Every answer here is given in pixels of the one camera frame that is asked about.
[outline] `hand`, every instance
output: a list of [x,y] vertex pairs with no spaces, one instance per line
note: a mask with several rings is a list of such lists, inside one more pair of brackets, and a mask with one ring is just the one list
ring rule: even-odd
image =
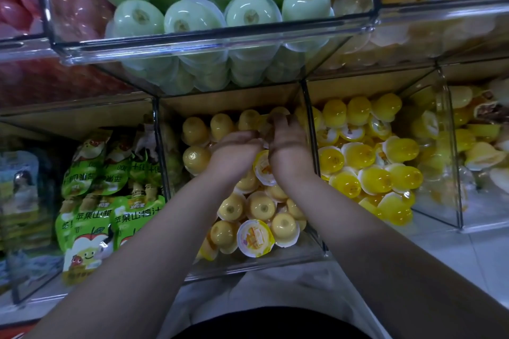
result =
[[269,144],[270,166],[277,183],[284,191],[290,191],[292,182],[315,175],[306,133],[294,115],[274,113],[269,121],[274,124],[274,141]]
[[214,180],[235,186],[252,169],[256,155],[263,150],[263,143],[257,137],[258,132],[254,130],[235,131],[223,137],[212,147],[206,172],[211,172]]

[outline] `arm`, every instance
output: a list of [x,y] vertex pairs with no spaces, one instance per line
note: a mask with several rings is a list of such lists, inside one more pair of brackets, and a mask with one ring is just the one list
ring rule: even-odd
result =
[[263,148],[255,136],[243,131],[223,138],[207,169],[60,302],[27,338],[155,337],[222,201]]
[[394,339],[508,336],[509,311],[315,175],[296,119],[274,124],[278,184]]

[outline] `forearm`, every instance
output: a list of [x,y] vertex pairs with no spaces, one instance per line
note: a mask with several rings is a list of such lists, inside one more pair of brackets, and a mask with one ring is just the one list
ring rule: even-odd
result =
[[29,337],[155,337],[230,189],[194,178]]
[[507,336],[500,304],[318,176],[283,189],[394,339]]

